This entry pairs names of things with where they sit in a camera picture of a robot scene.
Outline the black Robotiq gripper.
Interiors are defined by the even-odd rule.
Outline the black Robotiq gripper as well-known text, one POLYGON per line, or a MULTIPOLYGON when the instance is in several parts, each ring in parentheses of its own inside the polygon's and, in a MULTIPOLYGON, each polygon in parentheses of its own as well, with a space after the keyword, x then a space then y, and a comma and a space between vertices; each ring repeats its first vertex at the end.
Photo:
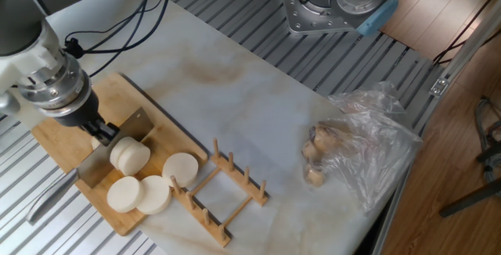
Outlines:
POLYGON ((79 127, 104 146, 108 146, 120 131, 116 125, 103 122, 99 114, 99 99, 93 90, 86 95, 80 94, 70 105, 55 110, 53 119, 63 126, 79 127))

